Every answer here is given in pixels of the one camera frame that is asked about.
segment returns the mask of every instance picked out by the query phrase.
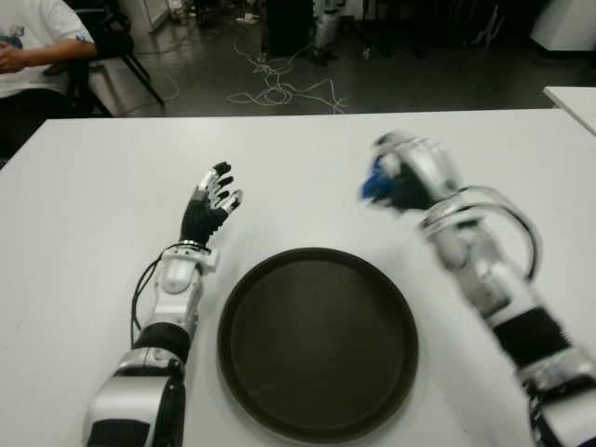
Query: person's hand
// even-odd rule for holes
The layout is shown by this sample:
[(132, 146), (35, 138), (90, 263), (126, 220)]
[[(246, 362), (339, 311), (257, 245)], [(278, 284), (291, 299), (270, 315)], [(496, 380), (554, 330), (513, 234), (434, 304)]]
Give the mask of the person's hand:
[(17, 73), (27, 66), (25, 51), (0, 42), (0, 75)]

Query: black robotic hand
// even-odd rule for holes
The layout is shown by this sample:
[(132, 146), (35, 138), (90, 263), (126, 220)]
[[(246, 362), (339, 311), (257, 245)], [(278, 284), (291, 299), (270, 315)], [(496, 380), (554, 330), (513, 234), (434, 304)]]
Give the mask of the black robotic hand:
[(223, 189), (234, 177), (225, 176), (232, 167), (228, 163), (215, 165), (196, 188), (183, 217), (180, 240), (206, 245), (225, 219), (240, 206), (242, 191), (232, 194)]

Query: chair leg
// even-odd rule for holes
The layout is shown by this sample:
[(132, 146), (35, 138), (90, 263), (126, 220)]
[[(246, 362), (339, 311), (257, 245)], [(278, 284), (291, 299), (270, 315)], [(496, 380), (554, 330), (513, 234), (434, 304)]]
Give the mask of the chair leg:
[(95, 93), (93, 93), (92, 91), (90, 91), (89, 94), (88, 94), (88, 97), (91, 100), (91, 102), (93, 103), (93, 105), (95, 107), (97, 107), (100, 112), (102, 112), (102, 115), (103, 116), (105, 116), (106, 118), (113, 118), (114, 117), (112, 115), (112, 112), (110, 112), (110, 110), (105, 106), (105, 104), (102, 102), (102, 100), (100, 100), (97, 97), (97, 95)]
[(151, 81), (151, 75), (149, 74), (149, 72), (147, 72), (145, 67), (142, 66), (141, 62), (137, 58), (135, 58), (132, 54), (128, 54), (128, 58), (129, 58), (129, 61), (131, 61), (139, 69), (139, 71), (145, 76), (145, 78), (148, 81)]
[(141, 81), (141, 84), (147, 89), (149, 93), (153, 95), (153, 97), (159, 102), (161, 105), (165, 105), (164, 100), (161, 99), (159, 93), (155, 91), (151, 83), (142, 75), (142, 72), (134, 66), (134, 64), (130, 61), (129, 56), (123, 56), (122, 61), (128, 66), (128, 68), (137, 76), (137, 78)]

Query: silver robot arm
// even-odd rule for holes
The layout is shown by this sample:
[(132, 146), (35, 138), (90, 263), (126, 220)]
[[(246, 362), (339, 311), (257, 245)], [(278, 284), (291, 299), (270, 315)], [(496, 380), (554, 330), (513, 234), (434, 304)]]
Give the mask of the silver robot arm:
[[(535, 444), (596, 445), (596, 363), (564, 335), (531, 285), (538, 257), (532, 224), (495, 190), (463, 187), (449, 157), (426, 139), (390, 133), (375, 150), (363, 196), (400, 211), (427, 212), (421, 231), (517, 368)], [(469, 192), (491, 200), (470, 202)], [(526, 273), (483, 223), (493, 212), (527, 232), (534, 256)]]
[[(242, 200), (222, 188), (230, 166), (221, 163), (203, 178), (183, 216), (180, 242), (145, 270), (133, 296), (131, 350), (90, 403), (83, 431), (88, 447), (180, 447), (183, 444), (184, 365), (198, 323), (202, 275), (214, 271), (210, 236)], [(155, 274), (156, 303), (141, 326), (137, 300)], [(140, 330), (133, 338), (132, 324)]]

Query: white t-shirt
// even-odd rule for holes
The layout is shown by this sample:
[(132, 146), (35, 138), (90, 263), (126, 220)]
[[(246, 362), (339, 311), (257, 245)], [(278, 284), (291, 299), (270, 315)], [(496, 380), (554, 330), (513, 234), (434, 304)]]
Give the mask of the white t-shirt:
[[(27, 49), (66, 39), (93, 42), (87, 28), (62, 0), (0, 0), (0, 42)], [(0, 74), (0, 98), (29, 88), (66, 92), (67, 74), (44, 76), (47, 66)]]

